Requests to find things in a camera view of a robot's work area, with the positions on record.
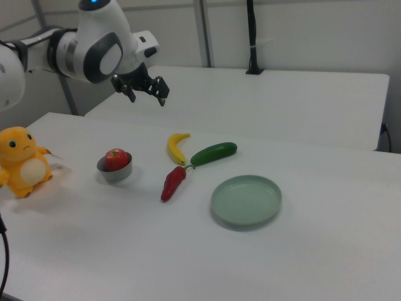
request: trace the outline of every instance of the apple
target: apple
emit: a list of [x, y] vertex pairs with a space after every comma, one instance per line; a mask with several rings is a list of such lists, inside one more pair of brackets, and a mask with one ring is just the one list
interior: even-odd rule
[[122, 149], [112, 149], [105, 155], [105, 165], [108, 171], [117, 171], [128, 165], [130, 159]]

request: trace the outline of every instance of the cucumber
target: cucumber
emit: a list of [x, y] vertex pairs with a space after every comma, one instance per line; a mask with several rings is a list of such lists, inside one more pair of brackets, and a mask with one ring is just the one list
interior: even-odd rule
[[237, 151], [237, 145], [232, 142], [223, 142], [202, 149], [190, 158], [191, 164], [195, 166], [204, 165], [225, 157], [234, 155]]

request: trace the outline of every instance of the wall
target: wall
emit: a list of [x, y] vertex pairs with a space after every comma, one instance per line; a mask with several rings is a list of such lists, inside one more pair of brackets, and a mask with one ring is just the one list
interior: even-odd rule
[[[212, 66], [247, 68], [245, 4], [207, 0]], [[255, 1], [255, 14], [262, 68], [390, 75], [383, 119], [401, 153], [401, 1]]]
[[[0, 39], [18, 40], [40, 29], [31, 1], [2, 0]], [[45, 71], [26, 74], [26, 89], [19, 104], [0, 112], [0, 130], [23, 126], [38, 120], [48, 112], [69, 114], [70, 110], [58, 77]]]
[[[40, 28], [30, 1], [2, 0], [0, 38], [22, 38]], [[78, 0], [39, 0], [47, 24], [78, 26]], [[150, 65], [208, 66], [200, 5], [206, 12], [211, 65], [247, 68], [247, 14], [241, 0], [118, 0], [133, 31], [151, 30], [161, 49]], [[385, 73], [390, 75], [384, 121], [393, 151], [401, 153], [401, 1], [255, 0], [259, 65], [275, 70]], [[78, 113], [84, 115], [113, 93], [99, 85], [68, 80]], [[28, 125], [46, 112], [68, 113], [57, 78], [27, 75], [21, 104], [0, 114], [0, 127]], [[379, 149], [387, 149], [387, 138]]]
[[[78, 0], [40, 0], [48, 25], [78, 27]], [[160, 44], [160, 51], [147, 66], [207, 66], [204, 42], [199, 37], [199, 16], [192, 0], [118, 0], [133, 32], [150, 30]], [[80, 115], [114, 93], [110, 81], [93, 85], [68, 79]]]

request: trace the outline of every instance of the yellow plush toy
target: yellow plush toy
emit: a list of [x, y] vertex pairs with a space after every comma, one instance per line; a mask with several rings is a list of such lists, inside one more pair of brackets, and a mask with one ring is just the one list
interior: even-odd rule
[[33, 186], [49, 181], [53, 175], [43, 155], [51, 154], [36, 146], [32, 134], [24, 127], [11, 127], [0, 132], [0, 187], [7, 184], [20, 198], [28, 197]]

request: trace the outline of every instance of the small silver bowl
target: small silver bowl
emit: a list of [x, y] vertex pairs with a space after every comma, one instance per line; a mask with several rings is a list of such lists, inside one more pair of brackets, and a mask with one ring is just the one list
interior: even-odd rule
[[97, 168], [99, 172], [102, 174], [103, 177], [105, 177], [106, 181], [108, 182], [117, 182], [121, 181], [122, 179], [125, 179], [128, 177], [131, 172], [132, 172], [132, 156], [129, 152], [127, 152], [128, 158], [130, 159], [130, 162], [123, 168], [117, 170], [117, 171], [108, 171], [105, 165], [105, 158], [102, 157], [98, 161]]

